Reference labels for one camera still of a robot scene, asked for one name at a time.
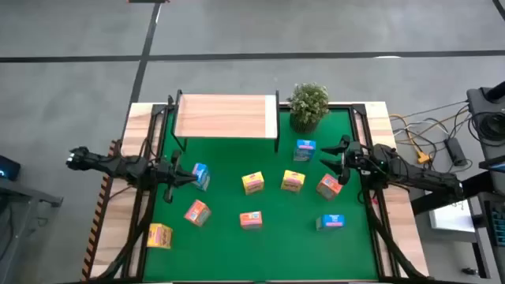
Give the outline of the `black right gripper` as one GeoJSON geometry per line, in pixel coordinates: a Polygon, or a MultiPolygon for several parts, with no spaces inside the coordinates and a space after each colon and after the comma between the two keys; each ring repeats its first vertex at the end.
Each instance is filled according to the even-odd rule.
{"type": "Polygon", "coordinates": [[[338,155],[341,153],[341,162],[328,159],[321,159],[320,162],[335,174],[339,174],[338,181],[340,185],[346,185],[350,179],[351,169],[371,170],[368,164],[369,156],[365,154],[365,150],[368,151],[370,148],[362,145],[359,141],[351,141],[349,136],[344,135],[339,145],[321,148],[322,152],[330,155],[338,155]]]}

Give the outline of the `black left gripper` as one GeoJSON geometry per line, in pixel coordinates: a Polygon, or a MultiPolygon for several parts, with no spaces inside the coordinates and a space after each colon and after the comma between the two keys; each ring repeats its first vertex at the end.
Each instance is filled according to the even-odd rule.
{"type": "Polygon", "coordinates": [[[169,204],[172,203],[174,198],[174,188],[193,183],[197,180],[195,174],[181,168],[180,160],[181,151],[174,150],[168,162],[160,161],[155,165],[155,181],[166,184],[167,188],[163,194],[163,199],[169,204]]]}

